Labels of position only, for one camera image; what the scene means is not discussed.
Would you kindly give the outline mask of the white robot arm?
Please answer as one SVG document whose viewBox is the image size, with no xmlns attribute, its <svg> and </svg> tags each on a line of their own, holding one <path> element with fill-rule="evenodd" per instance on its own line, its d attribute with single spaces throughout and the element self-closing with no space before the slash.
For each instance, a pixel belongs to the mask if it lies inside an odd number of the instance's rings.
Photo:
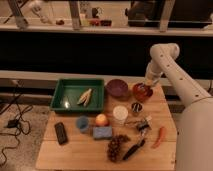
<svg viewBox="0 0 213 171">
<path fill-rule="evenodd" d="M 165 74 L 185 106 L 176 143 L 176 171 L 213 171 L 213 96 L 192 79 L 176 62 L 176 43 L 150 48 L 145 83 L 155 86 Z"/>
</svg>

